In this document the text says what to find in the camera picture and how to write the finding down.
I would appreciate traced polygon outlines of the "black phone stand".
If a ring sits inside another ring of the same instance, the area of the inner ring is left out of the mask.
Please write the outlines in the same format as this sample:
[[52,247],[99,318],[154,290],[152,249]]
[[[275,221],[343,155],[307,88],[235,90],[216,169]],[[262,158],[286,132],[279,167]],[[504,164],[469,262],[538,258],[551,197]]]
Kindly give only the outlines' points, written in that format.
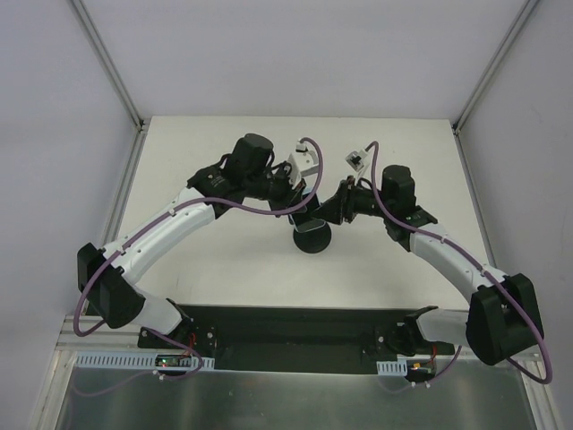
[[305,232],[293,231],[295,246],[307,254],[318,254],[324,251],[329,247],[331,238],[332,232],[328,224]]

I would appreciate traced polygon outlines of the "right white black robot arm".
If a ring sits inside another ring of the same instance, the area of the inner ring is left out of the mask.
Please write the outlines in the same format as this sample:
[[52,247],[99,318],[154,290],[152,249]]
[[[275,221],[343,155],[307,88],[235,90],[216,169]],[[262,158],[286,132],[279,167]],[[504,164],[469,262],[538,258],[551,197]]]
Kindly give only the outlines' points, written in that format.
[[386,346],[412,357],[444,342],[466,346],[493,366],[533,346],[545,351],[543,324],[532,281],[518,273],[479,262],[415,199],[409,168],[384,168],[381,189],[353,177],[340,182],[334,196],[313,217],[341,225],[358,215],[381,218],[389,237],[429,263],[467,301],[466,311],[428,305],[410,314],[385,334]]

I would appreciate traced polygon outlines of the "blue case black phone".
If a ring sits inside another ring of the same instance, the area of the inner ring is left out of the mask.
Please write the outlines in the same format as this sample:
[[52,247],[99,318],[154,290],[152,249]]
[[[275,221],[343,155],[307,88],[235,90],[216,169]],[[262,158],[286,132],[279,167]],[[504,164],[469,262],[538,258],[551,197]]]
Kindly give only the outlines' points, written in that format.
[[303,234],[326,226],[322,219],[315,219],[312,213],[320,207],[320,199],[314,195],[305,206],[288,216],[289,223],[294,227],[295,232]]

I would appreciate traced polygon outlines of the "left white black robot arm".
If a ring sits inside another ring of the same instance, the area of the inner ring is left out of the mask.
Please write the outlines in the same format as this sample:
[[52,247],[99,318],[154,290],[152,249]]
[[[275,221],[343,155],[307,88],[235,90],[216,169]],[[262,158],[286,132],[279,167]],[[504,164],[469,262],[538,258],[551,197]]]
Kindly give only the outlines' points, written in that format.
[[273,143],[248,133],[146,223],[100,248],[86,244],[77,253],[79,303],[89,304],[110,329],[133,323],[156,332],[169,348],[182,347],[190,318],[173,300],[136,284],[165,253],[231,209],[281,217],[313,202],[324,167],[319,145],[304,137],[287,160],[274,159]]

